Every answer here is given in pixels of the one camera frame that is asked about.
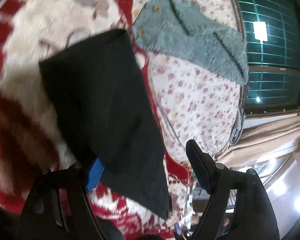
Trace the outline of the small floral quilt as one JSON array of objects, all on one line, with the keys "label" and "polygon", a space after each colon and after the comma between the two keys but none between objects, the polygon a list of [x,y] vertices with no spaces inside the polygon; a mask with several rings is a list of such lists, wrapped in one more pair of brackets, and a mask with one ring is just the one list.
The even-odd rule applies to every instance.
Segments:
[{"label": "small floral quilt", "polygon": [[[133,0],[137,18],[149,0]],[[231,0],[193,0],[203,14],[217,22],[237,27]],[[240,87],[220,75],[190,62],[162,54],[136,54],[147,74],[170,157],[187,162],[185,145],[194,139],[202,151],[217,154],[228,144],[237,115]]]}]

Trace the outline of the beige curtain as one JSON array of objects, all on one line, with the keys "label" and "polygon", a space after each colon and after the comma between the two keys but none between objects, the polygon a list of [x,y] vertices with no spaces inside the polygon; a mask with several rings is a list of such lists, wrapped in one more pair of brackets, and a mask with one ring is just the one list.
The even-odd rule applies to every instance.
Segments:
[{"label": "beige curtain", "polygon": [[227,167],[242,166],[296,139],[299,139],[296,149],[300,150],[300,115],[268,122],[243,132],[237,144],[229,146],[213,159]]}]

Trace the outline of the black pants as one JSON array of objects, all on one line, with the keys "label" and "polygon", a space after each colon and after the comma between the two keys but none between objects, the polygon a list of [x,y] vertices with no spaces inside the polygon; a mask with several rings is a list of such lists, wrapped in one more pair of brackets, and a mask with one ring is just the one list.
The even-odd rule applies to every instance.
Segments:
[{"label": "black pants", "polygon": [[172,203],[164,144],[128,33],[101,33],[39,63],[57,126],[70,152],[101,183],[163,219]]}]

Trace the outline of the green barred window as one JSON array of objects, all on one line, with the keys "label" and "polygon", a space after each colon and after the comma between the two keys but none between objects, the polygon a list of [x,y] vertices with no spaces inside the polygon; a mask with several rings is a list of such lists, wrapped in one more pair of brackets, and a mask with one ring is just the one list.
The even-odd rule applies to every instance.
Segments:
[{"label": "green barred window", "polygon": [[296,0],[237,0],[247,41],[248,115],[300,108],[300,7]]}]

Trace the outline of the grey-green fleece garment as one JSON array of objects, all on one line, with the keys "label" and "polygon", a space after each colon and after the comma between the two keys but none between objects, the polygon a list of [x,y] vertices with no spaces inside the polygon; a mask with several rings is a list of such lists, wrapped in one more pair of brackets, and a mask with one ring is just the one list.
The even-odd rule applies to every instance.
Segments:
[{"label": "grey-green fleece garment", "polygon": [[196,1],[150,0],[132,26],[138,47],[177,57],[240,86],[249,80],[242,34],[206,17]]}]

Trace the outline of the red white floral blanket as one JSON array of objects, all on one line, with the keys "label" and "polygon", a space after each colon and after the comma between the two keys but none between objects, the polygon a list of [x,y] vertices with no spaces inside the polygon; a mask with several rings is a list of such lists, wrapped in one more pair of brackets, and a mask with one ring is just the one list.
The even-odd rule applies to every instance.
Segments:
[{"label": "red white floral blanket", "polygon": [[[55,108],[48,99],[42,83],[39,61],[51,57],[72,44],[98,33],[116,29],[116,25],[131,25],[147,0],[2,0],[0,1],[0,208],[9,215],[21,214],[39,168],[64,169],[75,161],[57,126]],[[146,93],[146,85],[141,80],[141,70],[136,70],[136,58],[127,64],[120,61],[114,71],[105,76],[101,70],[101,81],[115,86],[114,92],[123,94],[126,86],[120,75],[136,72],[135,79],[129,77],[134,101],[117,99],[108,88],[101,91],[106,98],[101,106],[110,101],[116,111],[110,121],[111,128],[121,128],[123,121],[131,116],[132,124],[150,122],[150,139],[159,138],[159,127],[153,115],[154,103],[150,103],[151,93]],[[114,141],[115,133],[106,134],[106,146]],[[156,139],[163,147],[162,139]],[[117,194],[112,188],[100,185],[88,195],[94,214],[109,219],[123,230],[123,234],[133,239],[141,234],[162,233],[170,238],[174,223],[189,225],[192,208],[189,203],[189,190],[186,186],[189,176],[185,167],[177,164],[169,155],[163,159],[163,148],[158,155],[159,168],[165,167],[169,179],[169,191],[173,212],[164,221],[138,202]]]}]

